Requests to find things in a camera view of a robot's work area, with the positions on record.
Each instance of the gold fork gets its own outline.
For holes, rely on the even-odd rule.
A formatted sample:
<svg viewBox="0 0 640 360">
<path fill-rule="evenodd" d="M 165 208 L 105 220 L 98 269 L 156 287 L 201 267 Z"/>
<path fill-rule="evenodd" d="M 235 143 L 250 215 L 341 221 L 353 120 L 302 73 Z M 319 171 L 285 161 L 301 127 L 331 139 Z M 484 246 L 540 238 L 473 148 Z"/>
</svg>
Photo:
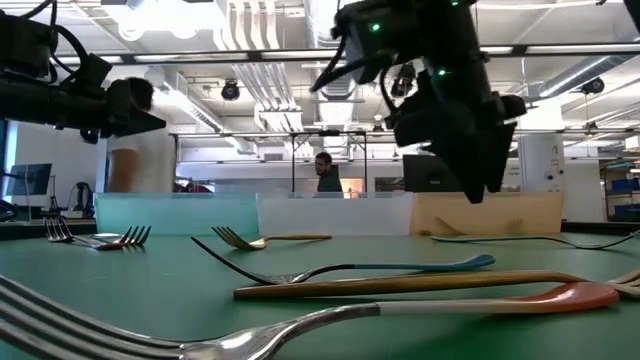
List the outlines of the gold fork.
<svg viewBox="0 0 640 360">
<path fill-rule="evenodd" d="M 271 235 L 256 241 L 248 242 L 228 227 L 212 227 L 213 230 L 227 244 L 243 250 L 261 250 L 267 247 L 269 240 L 328 240 L 331 235 L 306 234 L 306 235 Z"/>
<path fill-rule="evenodd" d="M 287 285 L 266 285 L 236 289 L 236 298 L 299 298 L 316 296 L 354 296 L 467 289 L 540 282 L 595 282 L 553 271 L 487 271 L 472 274 L 399 276 L 374 279 L 340 280 Z M 621 295 L 640 299 L 640 269 L 603 284 Z"/>
</svg>

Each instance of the ceiling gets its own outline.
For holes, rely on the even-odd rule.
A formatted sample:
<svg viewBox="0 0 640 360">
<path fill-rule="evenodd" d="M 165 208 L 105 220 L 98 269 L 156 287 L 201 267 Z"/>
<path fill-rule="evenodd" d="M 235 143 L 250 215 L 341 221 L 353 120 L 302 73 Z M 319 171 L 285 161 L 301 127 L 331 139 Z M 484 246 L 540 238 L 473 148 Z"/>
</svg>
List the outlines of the ceiling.
<svg viewBox="0 0 640 360">
<path fill-rule="evenodd" d="M 335 0 L 309 0 L 327 2 L 335 5 Z M 0 8 L 9 14 L 21 14 L 31 9 L 39 0 L 0 0 Z M 282 48 L 300 49 L 311 47 L 309 42 L 308 14 L 304 0 L 277 0 L 276 27 L 278 42 Z M 621 1 L 608 1 L 604 6 L 572 6 L 555 9 L 511 9 L 512 5 L 545 5 L 572 3 L 575 0 L 480 0 L 478 8 L 472 8 L 477 22 L 480 42 L 492 44 L 535 44 L 535 43 L 588 43 L 631 41 L 638 37 L 637 31 Z M 170 31 L 149 31 L 137 41 L 123 40 L 118 34 L 118 23 L 109 18 L 94 0 L 60 0 L 58 23 L 67 27 L 84 44 L 87 50 L 95 53 L 123 52 L 179 52 L 179 51 L 216 51 L 212 30 L 199 30 L 189 39 L 179 39 Z M 490 9 L 502 6 L 502 9 Z M 48 22 L 49 13 L 44 11 L 36 20 Z M 68 43 L 61 41 L 58 54 L 71 53 Z M 538 84 L 550 80 L 564 70 L 582 61 L 579 57 L 546 57 L 525 59 L 492 59 L 487 64 L 489 78 L 494 90 L 506 92 L 522 83 Z M 318 101 L 308 92 L 309 86 L 318 74 L 313 64 L 289 62 L 284 69 L 291 93 L 302 111 L 302 125 L 307 130 L 322 127 Z M 123 69 L 117 67 L 118 76 L 142 76 L 146 68 Z M 200 100 L 204 110 L 215 115 L 227 132 L 262 131 L 254 120 L 256 102 L 240 84 L 240 98 L 224 101 L 221 87 L 224 79 L 235 78 L 236 73 L 229 64 L 185 65 L 172 67 L 191 82 L 189 96 Z M 397 69 L 390 71 L 388 86 Z M 604 73 L 605 92 L 626 85 L 640 78 L 640 57 Z M 586 121 L 609 112 L 634 106 L 640 106 L 640 81 L 623 87 L 610 95 L 589 95 L 565 93 L 559 97 L 562 104 L 562 117 L 565 126 L 582 126 Z M 376 115 L 388 113 L 379 90 L 375 86 L 363 85 L 356 90 L 351 129 L 370 130 Z M 171 104 L 163 104 L 162 114 L 180 133 L 210 132 L 203 124 L 194 120 Z M 606 124 L 611 127 L 628 127 L 640 124 L 640 112 L 622 116 Z M 619 135 L 606 137 L 602 146 L 615 145 L 624 137 Z M 219 139 L 197 139 L 183 143 L 183 146 L 215 147 L 230 146 Z"/>
</svg>

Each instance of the blue-handled fork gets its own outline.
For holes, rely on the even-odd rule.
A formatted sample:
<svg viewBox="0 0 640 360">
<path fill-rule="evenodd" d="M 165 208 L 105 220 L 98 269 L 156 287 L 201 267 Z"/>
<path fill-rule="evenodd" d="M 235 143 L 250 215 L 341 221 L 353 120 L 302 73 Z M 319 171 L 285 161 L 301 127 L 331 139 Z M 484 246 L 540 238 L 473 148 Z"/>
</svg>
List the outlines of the blue-handled fork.
<svg viewBox="0 0 640 360">
<path fill-rule="evenodd" d="M 233 264 L 229 260 L 220 256 L 200 240 L 191 237 L 191 240 L 200 246 L 209 255 L 218 259 L 221 263 L 227 265 L 232 270 L 245 277 L 258 282 L 263 285 L 285 285 L 295 284 L 307 281 L 309 278 L 323 274 L 329 271 L 336 270 L 415 270 L 415 271 L 429 271 L 429 272 L 454 272 L 454 271 L 469 271 L 479 269 L 481 267 L 491 265 L 496 262 L 496 259 L 491 255 L 476 255 L 470 259 L 442 264 L 337 264 L 327 265 L 316 269 L 304 271 L 297 274 L 287 275 L 262 275 L 250 271 L 246 271 L 239 266 Z"/>
</svg>

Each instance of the green tabletop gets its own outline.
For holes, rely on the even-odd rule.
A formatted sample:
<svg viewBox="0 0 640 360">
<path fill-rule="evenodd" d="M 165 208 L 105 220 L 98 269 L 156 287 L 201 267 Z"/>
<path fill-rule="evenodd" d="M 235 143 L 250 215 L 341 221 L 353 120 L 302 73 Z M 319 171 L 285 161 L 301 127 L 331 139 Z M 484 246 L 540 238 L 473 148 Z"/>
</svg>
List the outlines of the green tabletop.
<svg viewBox="0 0 640 360">
<path fill-rule="evenodd" d="M 616 237 L 564 234 L 587 243 Z M 640 242 L 609 251 L 575 250 L 548 241 L 444 244 L 428 238 L 334 238 L 272 242 L 262 251 L 233 250 L 217 238 L 203 241 L 254 272 L 292 273 L 353 262 L 442 262 L 492 254 L 493 270 L 555 270 L 608 280 L 640 267 Z M 232 290 L 251 285 L 211 258 L 188 237 L 151 237 L 146 248 L 97 252 L 44 239 L 0 242 L 0 273 L 75 310 L 150 336 L 196 340 L 266 325 L 342 304 L 531 295 L 557 284 L 460 291 L 287 301 L 234 301 Z M 317 280 L 396 275 L 342 271 Z M 286 344 L 279 360 L 320 359 L 623 359 L 633 353 L 640 300 L 583 313 L 538 316 L 424 315 L 351 320 Z M 31 359 L 0 343 L 0 359 Z"/>
</svg>

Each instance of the white shirt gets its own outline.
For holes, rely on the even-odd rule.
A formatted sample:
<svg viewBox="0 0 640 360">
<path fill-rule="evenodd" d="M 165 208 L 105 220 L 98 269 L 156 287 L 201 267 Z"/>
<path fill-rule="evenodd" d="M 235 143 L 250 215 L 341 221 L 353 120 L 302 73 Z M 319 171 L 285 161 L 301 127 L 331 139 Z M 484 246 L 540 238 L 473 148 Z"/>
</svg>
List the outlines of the white shirt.
<svg viewBox="0 0 640 360">
<path fill-rule="evenodd" d="M 158 129 L 111 139 L 111 151 L 129 149 L 138 153 L 138 168 L 131 192 L 171 193 L 176 173 L 176 146 L 169 131 Z"/>
</svg>

